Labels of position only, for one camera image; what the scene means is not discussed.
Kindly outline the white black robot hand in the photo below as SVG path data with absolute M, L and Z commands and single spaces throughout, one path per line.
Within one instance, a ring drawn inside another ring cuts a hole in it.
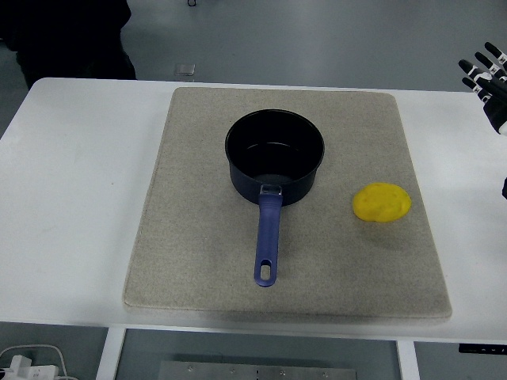
M 465 73 L 462 83 L 483 103 L 482 110 L 495 132 L 506 136 L 506 53 L 489 41 L 484 48 L 495 62 L 480 51 L 475 52 L 475 58 L 483 68 L 461 59 L 459 67 Z

